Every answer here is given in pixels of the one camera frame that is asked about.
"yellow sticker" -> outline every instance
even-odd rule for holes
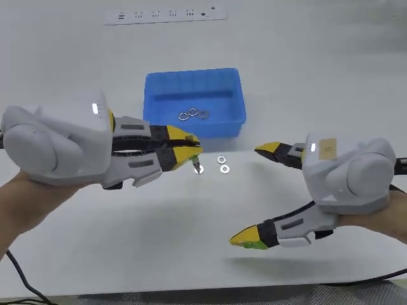
[[[336,138],[321,139],[319,141],[319,159],[335,160],[336,158]]]

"wire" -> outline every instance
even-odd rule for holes
[[[13,301],[13,302],[6,302],[6,303],[0,303],[0,305],[9,305],[9,304],[30,304],[30,302],[35,302],[36,304],[46,304],[46,305],[58,305],[56,303],[53,303],[49,300],[49,298],[47,298],[45,295],[43,295],[40,291],[36,290],[34,287],[32,287],[29,282],[27,281],[27,278],[24,275],[24,272],[22,271],[20,264],[17,262],[17,260],[15,259],[14,255],[11,254],[10,250],[7,250],[6,252],[7,257],[9,258],[9,260],[11,261],[11,263],[13,264],[14,268],[16,269],[18,275],[20,276],[21,281],[24,284],[24,287],[32,292],[33,294],[35,294],[36,296],[38,296],[40,300],[33,300],[33,299],[24,299],[24,300],[19,300],[19,301]]]
[[[354,285],[362,285],[362,284],[367,284],[367,283],[373,283],[377,281],[385,281],[389,280],[395,276],[399,275],[405,275],[407,273],[407,268],[402,269],[393,273],[377,276],[375,278],[368,278],[366,280],[361,280],[361,281],[349,281],[349,282],[344,282],[344,283],[328,283],[324,284],[325,286],[336,286],[336,287],[346,287],[346,286],[354,286]]]
[[[34,299],[21,299],[21,300],[0,303],[0,305],[17,305],[17,304],[37,305],[37,304],[46,304],[46,303],[44,301],[34,300]]]

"electrical outlet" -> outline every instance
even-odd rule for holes
[[[167,10],[111,11],[106,14],[105,25],[155,24],[162,22],[187,22],[203,20],[224,20],[227,12],[212,4],[201,7],[171,8]]]
[[[132,22],[132,21],[134,21],[134,20],[138,20],[138,21],[141,21],[141,18],[143,17],[143,12],[142,11],[135,11],[134,12],[134,19],[133,20],[127,20],[128,22]]]
[[[177,11],[177,10],[170,10],[170,11],[168,12],[168,16],[169,16],[170,18],[175,18],[176,16],[178,16],[178,11]]]
[[[193,8],[186,9],[185,14],[187,17],[193,17],[193,15],[194,15]]]

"white tabletop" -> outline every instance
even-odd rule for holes
[[[11,249],[30,282],[48,295],[93,294],[351,281],[405,268],[405,245],[354,227],[305,248],[228,243],[310,199],[301,173],[258,156],[257,145],[339,130],[383,136],[407,155],[402,11],[379,0],[229,0],[223,21],[102,24],[109,10],[160,2],[0,1],[0,111],[101,88],[117,116],[141,117],[147,73],[216,67],[239,70],[247,108],[239,138],[203,142],[202,176],[185,165],[139,189],[92,186],[21,236]],[[5,152],[0,167],[0,183],[17,172]],[[27,294],[4,259],[0,297]]]

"blue plastic bin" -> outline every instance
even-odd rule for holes
[[[196,108],[207,119],[181,112]],[[238,70],[233,68],[156,72],[146,76],[143,119],[152,125],[172,125],[200,138],[237,137],[246,122]]]

